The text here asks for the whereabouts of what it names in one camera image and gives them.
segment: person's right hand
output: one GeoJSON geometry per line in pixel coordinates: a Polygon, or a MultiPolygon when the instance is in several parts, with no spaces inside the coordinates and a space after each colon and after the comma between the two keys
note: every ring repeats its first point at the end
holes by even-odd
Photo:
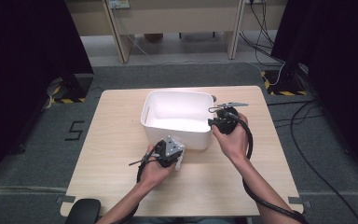
{"type": "MultiPolygon", "coordinates": [[[[248,124],[248,119],[239,113],[241,120],[248,124]]],[[[216,137],[223,153],[231,160],[246,158],[246,150],[248,148],[248,135],[240,124],[230,134],[219,132],[216,126],[212,126],[212,133],[216,137]]]]}

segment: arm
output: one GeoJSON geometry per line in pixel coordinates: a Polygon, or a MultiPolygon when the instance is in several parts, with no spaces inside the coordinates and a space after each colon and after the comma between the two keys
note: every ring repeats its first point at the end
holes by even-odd
{"type": "MultiPolygon", "coordinates": [[[[147,152],[152,149],[153,146],[149,146],[147,152]]],[[[141,180],[97,224],[115,223],[126,217],[152,189],[160,185],[174,170],[175,164],[168,168],[163,168],[158,162],[153,161],[154,159],[154,157],[149,159],[151,162],[145,166],[141,180]]]]}
{"type": "MultiPolygon", "coordinates": [[[[240,114],[240,119],[247,123],[247,118],[240,114]]],[[[289,205],[272,188],[272,186],[254,168],[246,158],[248,148],[248,136],[240,126],[229,135],[221,134],[217,127],[213,126],[213,135],[222,148],[223,153],[230,159],[235,168],[240,172],[243,180],[251,191],[266,202],[277,205],[288,211],[292,211],[289,205]]],[[[285,215],[275,212],[259,203],[256,204],[264,223],[298,223],[285,215]]]]}

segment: black wire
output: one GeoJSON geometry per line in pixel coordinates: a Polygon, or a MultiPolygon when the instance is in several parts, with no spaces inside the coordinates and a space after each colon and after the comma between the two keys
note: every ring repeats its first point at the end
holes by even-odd
{"type": "MultiPolygon", "coordinates": [[[[295,123],[295,124],[300,124],[300,123],[304,122],[305,119],[316,119],[316,118],[319,118],[319,117],[322,117],[322,116],[324,116],[324,114],[315,115],[315,116],[303,117],[303,118],[300,118],[300,119],[301,119],[300,122],[297,122],[297,123],[295,123]]],[[[273,120],[273,121],[283,121],[283,120],[290,120],[290,119],[273,120]]],[[[275,128],[281,128],[281,127],[285,127],[285,126],[289,126],[289,125],[290,125],[290,123],[282,124],[282,125],[277,125],[277,126],[275,126],[275,128]]]]}
{"type": "MultiPolygon", "coordinates": [[[[248,151],[246,154],[246,158],[248,158],[248,160],[251,159],[252,157],[252,151],[253,151],[253,135],[248,127],[248,125],[246,124],[246,122],[244,122],[243,120],[241,120],[237,115],[230,113],[230,112],[226,112],[224,115],[225,118],[232,118],[234,120],[236,120],[238,123],[241,124],[242,128],[246,131],[246,134],[248,136],[248,142],[249,142],[249,146],[248,146],[248,151]]],[[[281,208],[280,206],[274,205],[272,203],[268,203],[266,201],[264,201],[263,199],[261,199],[260,197],[258,197],[257,195],[255,195],[252,190],[247,186],[246,182],[242,179],[242,184],[243,187],[245,188],[246,193],[248,193],[248,195],[255,200],[257,203],[266,206],[267,208],[276,211],[278,213],[281,213],[285,216],[288,216],[290,218],[293,218],[294,220],[299,221],[300,223],[304,223],[304,224],[308,224],[307,220],[298,212],[291,212],[288,211],[284,208],[281,208]]]]}
{"type": "MultiPolygon", "coordinates": [[[[300,124],[302,122],[304,122],[305,119],[313,119],[313,118],[319,118],[321,116],[323,116],[324,114],[321,114],[321,115],[315,115],[315,116],[308,116],[307,115],[309,114],[309,112],[313,109],[313,108],[316,108],[318,107],[317,105],[316,106],[313,106],[313,107],[310,107],[308,110],[307,110],[307,113],[305,113],[305,115],[302,117],[302,118],[298,118],[298,119],[301,119],[300,122],[297,122],[295,124],[300,124]]],[[[287,121],[287,120],[291,120],[291,119],[275,119],[273,120],[274,122],[279,122],[279,121],[287,121]]],[[[283,124],[283,125],[278,125],[278,126],[275,126],[275,128],[281,128],[281,127],[284,127],[284,126],[288,126],[290,125],[290,123],[288,124],[283,124]]]]}
{"type": "MultiPolygon", "coordinates": [[[[147,153],[143,158],[142,158],[142,161],[141,161],[141,165],[139,165],[138,167],[138,173],[136,175],[136,183],[139,183],[139,181],[141,181],[141,175],[142,175],[142,172],[144,171],[144,168],[145,166],[151,162],[149,160],[149,158],[151,157],[151,155],[153,154],[153,152],[156,150],[157,147],[161,146],[163,143],[162,141],[158,142],[154,147],[153,149],[147,153]]],[[[139,207],[139,204],[137,204],[135,206],[135,208],[128,214],[126,215],[125,217],[123,217],[121,220],[117,221],[117,222],[114,222],[112,224],[124,224],[124,223],[127,223],[128,220],[130,220],[136,213],[136,211],[138,210],[138,207],[139,207]]]]}
{"type": "Polygon", "coordinates": [[[282,102],[282,103],[272,103],[267,105],[290,105],[290,104],[302,104],[302,103],[309,103],[315,100],[308,100],[308,101],[292,101],[292,102],[282,102]]]}
{"type": "Polygon", "coordinates": [[[342,197],[342,195],[326,180],[322,177],[321,174],[318,173],[318,171],[312,166],[312,164],[310,164],[310,162],[308,161],[308,159],[305,157],[303,151],[300,149],[297,140],[295,138],[295,134],[294,134],[294,129],[293,129],[293,125],[294,125],[294,120],[296,115],[307,105],[311,104],[312,102],[308,102],[303,104],[298,110],[297,112],[292,116],[291,122],[290,122],[290,134],[292,136],[293,142],[296,145],[296,148],[298,150],[298,152],[300,153],[301,157],[303,158],[304,162],[310,167],[310,169],[317,175],[319,176],[319,178],[321,178],[321,180],[332,190],[335,192],[335,194],[338,196],[339,199],[341,199],[342,202],[344,202],[347,207],[351,210],[351,212],[353,213],[353,215],[357,218],[358,220],[358,215],[357,213],[353,210],[353,208],[351,207],[351,205],[344,199],[344,197],[342,197]]]}
{"type": "Polygon", "coordinates": [[[271,59],[273,59],[273,60],[275,60],[277,62],[284,63],[284,61],[282,61],[281,59],[277,59],[275,57],[272,57],[269,53],[267,53],[266,51],[264,51],[263,49],[260,48],[260,47],[263,47],[263,48],[269,48],[270,49],[271,47],[273,47],[273,44],[274,44],[272,39],[269,37],[269,32],[268,32],[268,29],[267,29],[267,20],[266,20],[267,4],[266,4],[266,1],[263,1],[263,4],[262,4],[263,22],[260,22],[260,19],[258,19],[257,15],[255,14],[255,10],[253,9],[253,4],[251,4],[250,7],[251,7],[251,10],[252,10],[253,14],[255,15],[255,18],[257,20],[258,25],[260,26],[260,33],[258,35],[256,43],[253,43],[252,41],[247,39],[244,34],[240,34],[240,37],[242,37],[242,39],[246,42],[246,44],[248,44],[250,47],[255,49],[255,57],[256,57],[257,61],[260,64],[263,64],[265,66],[280,66],[280,65],[271,65],[271,64],[261,63],[260,60],[258,59],[258,55],[257,55],[257,51],[259,51],[259,52],[267,55],[268,57],[270,57],[271,59]],[[263,35],[267,39],[267,41],[269,42],[271,47],[262,46],[262,45],[258,44],[261,35],[263,35]]]}
{"type": "Polygon", "coordinates": [[[251,10],[255,15],[255,19],[257,20],[258,25],[260,26],[261,30],[260,33],[269,41],[270,45],[273,46],[273,41],[269,37],[269,32],[267,31],[267,23],[266,23],[266,5],[265,3],[262,4],[262,11],[263,11],[263,23],[260,22],[257,15],[255,14],[255,10],[253,9],[253,4],[251,4],[251,10]]]}

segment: person's left hand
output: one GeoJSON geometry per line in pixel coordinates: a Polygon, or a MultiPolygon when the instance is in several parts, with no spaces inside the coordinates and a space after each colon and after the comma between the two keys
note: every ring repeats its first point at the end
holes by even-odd
{"type": "MultiPolygon", "coordinates": [[[[153,149],[152,145],[149,145],[147,148],[147,153],[153,149]]],[[[155,157],[149,158],[149,163],[145,166],[141,175],[141,184],[145,184],[148,188],[153,189],[156,186],[160,185],[175,169],[176,163],[173,163],[170,167],[162,167],[158,161],[155,160],[155,157]]]]}

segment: white container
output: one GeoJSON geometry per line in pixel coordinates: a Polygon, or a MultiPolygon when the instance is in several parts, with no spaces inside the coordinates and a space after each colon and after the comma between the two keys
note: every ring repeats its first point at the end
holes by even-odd
{"type": "Polygon", "coordinates": [[[186,149],[206,149],[211,143],[213,97],[191,91],[151,91],[145,100],[141,122],[150,144],[170,135],[186,149]]]}

